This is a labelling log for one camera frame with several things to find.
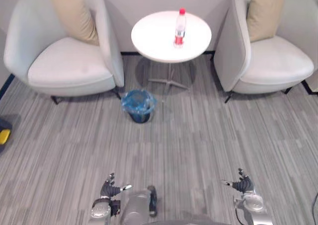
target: black cable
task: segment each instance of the black cable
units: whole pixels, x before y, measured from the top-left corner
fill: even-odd
[[[235,208],[235,214],[236,214],[236,216],[237,216],[238,222],[239,222],[241,225],[244,225],[244,224],[239,220],[238,209],[237,209],[237,208]]]
[[[313,207],[312,207],[312,213],[313,213],[313,218],[314,218],[315,225],[317,225],[317,224],[316,224],[316,219],[315,219],[315,214],[314,214],[314,207],[315,207],[315,204],[317,202],[317,197],[318,197],[318,193],[316,194],[316,197],[315,197],[314,202],[313,202]]]

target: plastic bottle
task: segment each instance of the plastic bottle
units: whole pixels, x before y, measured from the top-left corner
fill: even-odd
[[[177,21],[175,24],[175,38],[174,38],[174,46],[179,48],[183,45],[183,38],[185,34],[185,9],[181,8],[179,10],[179,16],[177,17]]]

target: chair seat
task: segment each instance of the chair seat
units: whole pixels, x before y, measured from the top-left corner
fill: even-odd
[[[311,59],[289,41],[275,36],[251,43],[250,66],[240,78],[253,84],[302,81],[314,71]]]
[[[71,37],[47,47],[28,71],[29,84],[34,87],[76,87],[112,77],[99,46]]]

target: red bottle cap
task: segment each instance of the red bottle cap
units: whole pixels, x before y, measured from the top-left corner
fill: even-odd
[[[184,14],[185,14],[185,9],[184,9],[184,8],[180,8],[179,14],[180,14],[180,15],[184,15]]]

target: table leg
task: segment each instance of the table leg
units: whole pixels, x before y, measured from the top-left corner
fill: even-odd
[[[148,81],[165,83],[166,85],[165,85],[164,92],[163,92],[164,95],[168,94],[168,91],[169,91],[169,88],[170,88],[171,85],[188,89],[187,86],[185,86],[183,84],[180,84],[180,83],[178,83],[176,81],[173,81],[172,80],[173,74],[174,74],[174,67],[173,67],[173,65],[171,63],[169,63],[168,64],[168,76],[167,76],[167,79],[150,78],[150,79],[148,79]]]

